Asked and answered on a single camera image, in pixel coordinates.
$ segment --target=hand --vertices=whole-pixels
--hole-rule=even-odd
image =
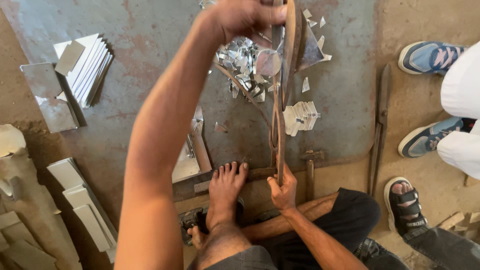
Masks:
[[[297,179],[293,176],[290,168],[286,163],[283,165],[283,185],[278,186],[277,178],[269,177],[267,179],[270,188],[272,189],[272,201],[280,213],[285,213],[290,209],[295,209],[295,194],[297,191]]]
[[[287,5],[272,7],[260,0],[218,0],[198,16],[199,21],[213,20],[213,30],[217,30],[222,44],[229,43],[235,36],[245,36],[260,45],[264,45],[266,39],[258,32],[269,29],[270,25],[283,24],[286,18]]]

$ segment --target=black sandal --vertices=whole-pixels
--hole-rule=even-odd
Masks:
[[[388,209],[388,226],[393,232],[398,232],[403,237],[408,231],[417,229],[427,225],[427,219],[421,214],[421,205],[419,202],[419,195],[415,188],[405,194],[395,194],[392,192],[392,186],[395,184],[401,184],[402,182],[412,186],[410,182],[403,177],[396,177],[390,180],[384,189],[384,200]],[[416,200],[408,207],[400,207],[398,204],[402,204],[408,201]],[[406,220],[400,218],[401,216],[416,215],[418,217]]]

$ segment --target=forearm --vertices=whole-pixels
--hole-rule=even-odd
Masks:
[[[164,180],[171,189],[171,173],[220,42],[211,20],[199,15],[135,120],[125,182],[133,175],[136,185],[140,179]]]
[[[342,244],[310,222],[296,208],[282,213],[325,270],[366,269]]]

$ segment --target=foot in sandal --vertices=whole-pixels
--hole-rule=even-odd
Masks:
[[[403,177],[390,180],[384,189],[388,209],[388,225],[393,232],[403,237],[407,232],[427,225],[421,214],[417,190]]]

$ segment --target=rusty metal surface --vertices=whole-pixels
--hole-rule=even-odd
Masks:
[[[309,149],[328,153],[324,166],[366,155],[372,145],[375,113],[374,1],[299,3],[302,10],[310,10],[312,20],[325,16],[327,25],[312,29],[317,38],[325,36],[323,50],[333,58],[294,77],[297,91],[291,93],[288,104],[313,100],[322,114],[312,131],[287,138],[285,160],[297,170],[305,168],[300,155]],[[186,37],[199,12],[198,2],[2,0],[0,6],[30,63],[57,62],[55,43],[95,33],[108,41],[115,58],[92,107],[82,110],[84,126],[62,132],[62,136],[106,212],[118,224],[133,121]],[[311,89],[301,93],[305,77]],[[200,98],[205,145],[213,167],[233,160],[247,161],[252,169],[269,167],[266,125],[252,104],[231,97],[227,85],[227,78],[214,69]],[[270,112],[273,93],[267,93],[259,105]],[[215,132],[215,122],[228,133]],[[208,178],[204,175],[193,181]]]

